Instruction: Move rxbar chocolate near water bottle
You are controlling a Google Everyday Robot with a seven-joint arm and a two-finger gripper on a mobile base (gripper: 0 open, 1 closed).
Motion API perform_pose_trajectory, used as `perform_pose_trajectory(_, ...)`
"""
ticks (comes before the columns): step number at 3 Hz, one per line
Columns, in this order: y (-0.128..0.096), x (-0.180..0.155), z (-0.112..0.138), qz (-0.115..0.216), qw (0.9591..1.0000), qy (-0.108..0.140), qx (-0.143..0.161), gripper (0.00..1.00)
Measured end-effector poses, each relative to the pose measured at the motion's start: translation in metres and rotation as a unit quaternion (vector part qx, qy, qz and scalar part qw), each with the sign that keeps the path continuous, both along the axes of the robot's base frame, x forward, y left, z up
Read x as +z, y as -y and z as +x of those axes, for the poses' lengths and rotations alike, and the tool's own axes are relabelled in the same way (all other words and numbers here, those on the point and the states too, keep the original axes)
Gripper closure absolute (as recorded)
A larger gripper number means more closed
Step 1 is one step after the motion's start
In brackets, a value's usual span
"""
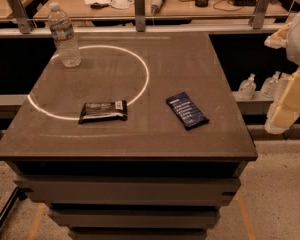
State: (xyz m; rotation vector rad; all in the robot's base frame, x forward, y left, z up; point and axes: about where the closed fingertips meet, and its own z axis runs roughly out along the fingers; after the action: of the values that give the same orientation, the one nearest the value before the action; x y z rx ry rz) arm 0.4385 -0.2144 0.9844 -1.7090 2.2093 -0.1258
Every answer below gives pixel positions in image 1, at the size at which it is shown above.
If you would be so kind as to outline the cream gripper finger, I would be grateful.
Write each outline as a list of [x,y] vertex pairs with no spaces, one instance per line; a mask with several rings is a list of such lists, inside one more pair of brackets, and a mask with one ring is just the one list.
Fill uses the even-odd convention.
[[300,67],[292,75],[280,78],[274,101],[270,105],[265,130],[270,134],[281,134],[300,117]]
[[274,49],[285,48],[287,45],[287,36],[290,26],[291,24],[287,23],[278,31],[268,36],[264,41],[264,45]]

